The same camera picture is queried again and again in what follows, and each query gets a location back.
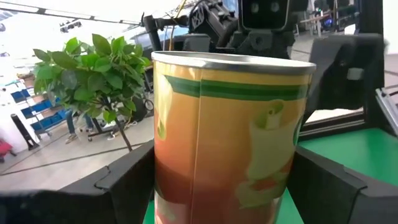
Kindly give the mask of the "rack with blue bins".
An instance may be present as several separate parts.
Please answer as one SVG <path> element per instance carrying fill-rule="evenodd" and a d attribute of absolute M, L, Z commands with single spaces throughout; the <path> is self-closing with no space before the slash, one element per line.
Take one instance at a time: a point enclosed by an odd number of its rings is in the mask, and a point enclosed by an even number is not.
<path fill-rule="evenodd" d="M 65 120 L 65 110 L 57 104 L 58 100 L 53 105 L 46 93 L 35 95 L 33 88 L 28 88 L 14 91 L 11 96 L 38 141 L 42 139 L 43 134 L 51 137 L 50 130 Z"/>

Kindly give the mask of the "person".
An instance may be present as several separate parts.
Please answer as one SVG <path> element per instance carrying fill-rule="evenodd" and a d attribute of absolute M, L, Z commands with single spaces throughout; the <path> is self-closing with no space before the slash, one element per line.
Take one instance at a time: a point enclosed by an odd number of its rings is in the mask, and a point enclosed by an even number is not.
<path fill-rule="evenodd" d="M 87 114 L 84 114 L 83 117 L 85 119 L 87 131 L 89 133 L 92 133 L 93 129 L 94 129 L 94 125 L 93 125 L 92 119 Z M 65 119 L 66 119 L 66 122 L 67 122 L 68 131 L 69 131 L 69 137 L 67 138 L 65 143 L 69 144 L 69 143 L 71 143 L 72 141 L 74 141 L 77 138 L 77 135 L 76 135 L 76 132 L 75 132 L 75 126 L 74 126 L 74 123 L 73 123 L 73 111 L 71 109 L 67 109 L 66 110 Z"/>

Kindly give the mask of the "green potted plant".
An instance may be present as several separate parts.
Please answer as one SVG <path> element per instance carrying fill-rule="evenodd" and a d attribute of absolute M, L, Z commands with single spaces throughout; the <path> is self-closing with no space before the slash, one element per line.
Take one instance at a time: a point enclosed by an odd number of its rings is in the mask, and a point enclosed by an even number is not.
<path fill-rule="evenodd" d="M 133 99 L 144 94 L 145 71 L 152 62 L 143 55 L 141 45 L 129 44 L 123 36 L 113 40 L 99 34 L 91 37 L 91 44 L 74 37 L 61 51 L 34 49 L 39 59 L 34 67 L 34 91 L 82 116 L 115 122 L 130 146 L 118 117 L 132 119 L 137 110 Z"/>

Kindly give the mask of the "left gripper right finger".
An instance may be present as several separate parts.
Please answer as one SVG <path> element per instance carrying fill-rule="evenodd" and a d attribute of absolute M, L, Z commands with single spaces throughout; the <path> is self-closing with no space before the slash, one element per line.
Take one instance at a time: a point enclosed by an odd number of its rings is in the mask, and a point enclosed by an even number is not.
<path fill-rule="evenodd" d="M 398 224 L 398 186 L 300 146 L 287 188 L 304 224 Z"/>

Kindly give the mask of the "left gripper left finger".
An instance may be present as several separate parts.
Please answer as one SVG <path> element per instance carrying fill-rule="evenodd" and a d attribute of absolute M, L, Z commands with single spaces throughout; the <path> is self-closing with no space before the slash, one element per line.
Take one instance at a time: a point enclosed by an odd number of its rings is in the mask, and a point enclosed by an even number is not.
<path fill-rule="evenodd" d="M 154 169 L 148 141 L 60 190 L 0 192 L 0 224 L 142 224 Z"/>

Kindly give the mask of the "silver aluminium bracket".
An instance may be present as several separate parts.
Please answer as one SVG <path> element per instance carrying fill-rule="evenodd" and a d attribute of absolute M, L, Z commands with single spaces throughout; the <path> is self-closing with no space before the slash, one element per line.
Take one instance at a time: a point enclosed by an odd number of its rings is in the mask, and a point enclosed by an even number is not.
<path fill-rule="evenodd" d="M 398 90 L 391 93 L 388 92 L 388 90 L 395 88 L 398 88 L 398 84 L 376 89 L 376 100 L 398 138 L 398 104 L 392 100 L 394 95 L 398 95 Z"/>

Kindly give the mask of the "black floor stand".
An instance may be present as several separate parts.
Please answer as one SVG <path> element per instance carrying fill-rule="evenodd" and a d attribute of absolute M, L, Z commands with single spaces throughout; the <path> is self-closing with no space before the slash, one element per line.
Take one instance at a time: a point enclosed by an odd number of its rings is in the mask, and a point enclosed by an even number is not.
<path fill-rule="evenodd" d="M 23 125 L 22 121 L 19 119 L 18 115 L 11 114 L 11 119 L 16 125 L 17 129 L 21 133 L 22 137 L 24 138 L 25 142 L 27 143 L 28 150 L 31 151 L 39 147 L 39 145 L 32 139 L 31 135 L 29 134 L 28 130 L 26 130 L 25 126 Z"/>

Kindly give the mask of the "orange yellow tin can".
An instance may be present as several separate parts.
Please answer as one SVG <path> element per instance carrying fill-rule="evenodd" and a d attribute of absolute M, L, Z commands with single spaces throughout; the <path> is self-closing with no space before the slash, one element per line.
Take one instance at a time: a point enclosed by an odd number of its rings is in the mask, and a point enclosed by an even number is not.
<path fill-rule="evenodd" d="M 310 62 L 158 51 L 155 224 L 275 224 Z"/>

